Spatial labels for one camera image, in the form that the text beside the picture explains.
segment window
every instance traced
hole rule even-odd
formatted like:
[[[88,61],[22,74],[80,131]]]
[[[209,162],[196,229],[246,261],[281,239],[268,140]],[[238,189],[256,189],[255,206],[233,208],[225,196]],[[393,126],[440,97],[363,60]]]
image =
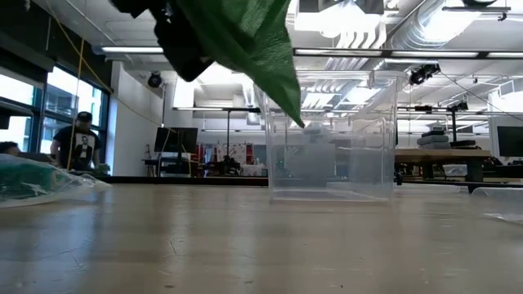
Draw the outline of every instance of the window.
[[[54,136],[58,133],[60,129],[70,125],[70,123],[61,122],[53,118],[44,118],[40,152],[44,154],[49,154],[51,152],[52,138],[54,138]]]
[[[75,110],[92,114],[92,124],[101,124],[102,91],[55,67],[47,75],[46,110],[72,118]]]
[[[0,96],[23,104],[33,105],[35,88],[28,83],[0,74]]]
[[[31,135],[31,123],[29,117],[11,117],[9,129],[0,130],[0,141],[12,141],[18,144],[20,150],[29,151],[29,136]]]

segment transparent acrylic box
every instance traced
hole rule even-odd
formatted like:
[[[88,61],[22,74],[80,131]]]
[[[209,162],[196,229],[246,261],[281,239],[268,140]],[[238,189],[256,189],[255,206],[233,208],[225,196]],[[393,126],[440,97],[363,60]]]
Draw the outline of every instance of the transparent acrylic box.
[[[303,129],[262,95],[271,197],[388,201],[394,180],[397,96],[406,74],[308,71],[298,72],[298,79]],[[313,90],[322,84],[335,90],[330,100]],[[325,108],[326,100],[333,105]]]

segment black t-shirt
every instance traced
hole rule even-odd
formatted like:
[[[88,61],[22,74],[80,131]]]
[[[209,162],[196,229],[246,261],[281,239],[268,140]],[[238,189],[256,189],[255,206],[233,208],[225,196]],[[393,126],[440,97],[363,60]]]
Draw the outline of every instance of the black t-shirt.
[[[71,132],[73,127],[64,127],[59,130],[53,140],[60,142],[60,163],[65,167],[69,158],[69,147],[73,146],[71,152],[71,164],[69,168],[77,171],[90,169],[92,155],[100,148],[100,138],[93,131],[81,131],[74,129],[73,144],[71,144]]]

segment black monitor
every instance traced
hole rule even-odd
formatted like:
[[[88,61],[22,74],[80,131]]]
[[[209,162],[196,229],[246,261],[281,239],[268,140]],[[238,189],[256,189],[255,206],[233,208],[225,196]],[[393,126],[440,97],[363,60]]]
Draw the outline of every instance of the black monitor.
[[[498,127],[499,156],[523,157],[523,127]]]
[[[196,127],[159,127],[154,143],[155,152],[187,152],[196,153]]]

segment man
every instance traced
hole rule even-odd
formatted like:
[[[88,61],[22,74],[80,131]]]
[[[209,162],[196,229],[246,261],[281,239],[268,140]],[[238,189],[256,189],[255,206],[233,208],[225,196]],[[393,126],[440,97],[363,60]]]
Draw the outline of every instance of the man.
[[[12,156],[18,156],[20,154],[20,148],[15,142],[0,142],[0,154],[9,154]]]
[[[51,155],[56,157],[58,167],[67,168],[69,162],[69,169],[90,171],[91,162],[95,167],[100,165],[100,138],[91,131],[91,123],[92,114],[83,111],[76,117],[74,134],[73,126],[58,131],[51,145]]]

